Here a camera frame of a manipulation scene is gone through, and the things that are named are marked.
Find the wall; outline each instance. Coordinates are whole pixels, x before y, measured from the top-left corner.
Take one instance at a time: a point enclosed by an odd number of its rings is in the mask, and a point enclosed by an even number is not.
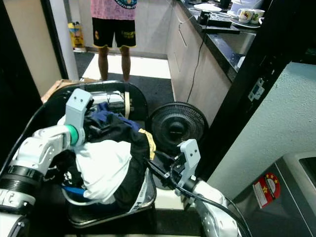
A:
[[[64,5],[66,10],[67,22],[72,22],[69,0],[64,0]]]
[[[64,0],[50,0],[50,5],[54,16],[60,47],[66,65],[68,79],[79,80],[75,55],[68,30],[68,20],[66,16]]]
[[[68,0],[68,4],[70,8],[71,22],[80,22],[81,19],[78,0]]]
[[[61,79],[39,0],[3,0],[40,95]]]
[[[290,63],[208,183],[234,198],[285,153],[316,149],[316,66]]]
[[[138,0],[136,8],[136,43],[134,55],[164,54],[171,19],[170,0]],[[75,3],[69,2],[71,13],[78,15]],[[78,0],[83,37],[87,47],[93,47],[90,1]]]

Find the electric cable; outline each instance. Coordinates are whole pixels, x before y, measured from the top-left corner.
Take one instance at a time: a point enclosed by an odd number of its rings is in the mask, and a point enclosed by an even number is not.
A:
[[[190,7],[190,8],[189,8],[189,11],[201,13],[201,11],[196,10],[194,7]]]
[[[58,95],[57,97],[51,99],[51,100],[47,100],[44,104],[42,104],[37,110],[36,112],[33,114],[33,116],[30,118],[29,122],[27,123],[27,125],[25,126],[22,134],[20,135],[20,137],[18,138],[18,140],[15,142],[15,144],[13,145],[12,149],[10,150],[8,156],[6,157],[6,159],[4,160],[4,163],[2,165],[2,168],[0,170],[0,177],[2,176],[2,174],[4,173],[4,171],[6,170],[7,166],[9,165],[9,163],[11,162],[12,158],[14,157],[15,152],[19,149],[20,145],[22,144],[22,142],[25,140],[25,134],[29,132],[29,128],[31,126],[31,124],[33,123],[34,119],[37,118],[37,116],[44,110],[44,108],[50,104],[52,101],[54,101],[55,99],[59,98],[59,96],[63,96],[64,99],[68,99],[67,96],[70,95],[71,92],[67,91],[67,93],[63,93]]]
[[[173,171],[174,171],[174,167],[175,165],[177,164],[177,161],[174,162],[171,167],[170,167],[170,180],[172,182],[172,184],[175,186],[176,189],[178,189],[182,194],[186,195],[186,196],[189,196],[191,198],[195,198],[197,200],[200,200],[202,202],[205,202],[205,203],[208,203],[210,205],[213,205],[219,209],[221,209],[222,211],[224,211],[225,213],[227,213],[229,216],[231,216],[238,224],[238,226],[240,227],[240,229],[242,230],[242,232],[245,234],[245,236],[247,237],[251,237],[251,233],[248,231],[247,227],[242,223],[242,221],[233,213],[231,212],[229,209],[225,208],[224,206],[222,206],[221,204],[218,204],[217,202],[214,202],[212,200],[209,200],[203,196],[199,196],[199,195],[196,195],[184,188],[182,188],[181,186],[179,186],[174,177],[173,177]]]
[[[172,10],[173,10],[174,14],[175,14],[176,17],[178,18],[179,24],[187,23],[192,17],[194,17],[194,15],[192,15],[192,16],[191,16],[190,18],[188,18],[187,20],[181,21],[181,20],[180,20],[180,17],[179,17],[178,14],[176,13],[176,11],[173,9],[173,6],[171,5],[171,3],[168,2],[168,0],[165,0],[165,1],[172,7]]]
[[[242,215],[241,211],[239,210],[239,208],[236,206],[236,204],[235,204],[231,199],[229,199],[228,197],[225,197],[225,198],[226,198],[227,201],[235,208],[235,210],[238,212],[238,214],[239,214],[240,217],[242,218],[242,220],[243,220],[245,226],[247,227],[247,230],[248,230],[250,236],[252,237],[252,233],[251,233],[251,231],[250,231],[250,229],[249,229],[249,226],[248,226],[248,224],[247,224],[247,222],[246,222],[244,216]]]
[[[203,46],[203,44],[204,44],[204,40],[205,40],[205,36],[206,36],[206,32],[207,32],[206,29],[207,29],[207,24],[208,24],[209,17],[210,17],[210,16],[208,16],[208,18],[207,18],[207,22],[206,22],[206,25],[205,25],[204,36],[203,36],[203,38],[202,38],[201,46],[199,47],[199,50],[198,50],[197,66],[196,66],[196,68],[194,69],[193,80],[192,80],[192,86],[191,86],[190,93],[189,93],[189,96],[188,96],[188,99],[187,99],[187,103],[188,103],[188,101],[189,101],[189,98],[190,98],[190,96],[191,96],[192,89],[193,89],[193,86],[194,86],[194,80],[195,80],[196,72],[197,72],[197,69],[198,69],[198,63],[199,63],[199,55],[200,55],[200,53],[201,53],[201,49],[202,49],[202,46]]]

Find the black fan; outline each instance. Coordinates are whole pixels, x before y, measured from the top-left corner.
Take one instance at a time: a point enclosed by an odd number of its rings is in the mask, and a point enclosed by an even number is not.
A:
[[[157,108],[150,116],[147,129],[152,133],[157,150],[177,155],[177,145],[190,138],[199,142],[208,130],[202,112],[193,105],[173,102]]]

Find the black laundry basket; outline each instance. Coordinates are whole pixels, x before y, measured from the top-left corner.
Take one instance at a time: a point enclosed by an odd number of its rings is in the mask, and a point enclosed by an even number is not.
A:
[[[66,102],[76,88],[80,88],[91,93],[113,91],[124,93],[125,91],[128,91],[131,105],[133,107],[130,111],[129,119],[145,124],[145,121],[148,118],[146,98],[136,86],[119,81],[102,81],[68,85],[54,92],[48,100],[49,106],[45,108],[43,114],[41,115],[41,126],[48,127],[57,124],[58,120],[65,114]],[[138,211],[152,208],[156,199],[156,187],[150,172],[146,178],[149,180],[146,192],[146,200],[148,200],[148,202],[145,203]],[[65,200],[61,194],[60,188],[57,185],[54,185],[54,187],[43,187],[37,202],[48,202],[53,204],[53,206],[56,205],[62,209],[65,209],[66,207],[67,213],[65,214],[68,216],[70,223],[76,228],[85,228],[129,215],[129,213],[122,212],[121,210],[109,211],[107,208],[104,208],[104,205],[100,204],[75,206],[66,202],[65,206]]]

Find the plate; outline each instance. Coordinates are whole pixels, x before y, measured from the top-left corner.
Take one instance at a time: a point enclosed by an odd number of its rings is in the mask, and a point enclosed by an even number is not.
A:
[[[216,7],[214,4],[209,4],[209,3],[195,4],[194,8],[196,10],[207,11],[207,12],[220,12],[222,10],[221,8]]]
[[[247,28],[259,28],[260,27],[259,24],[242,23],[242,22],[239,22],[236,19],[230,19],[230,21],[233,22],[236,25],[244,26],[244,27],[247,27]]]
[[[238,17],[238,15],[234,11],[227,11],[227,14],[232,17]]]

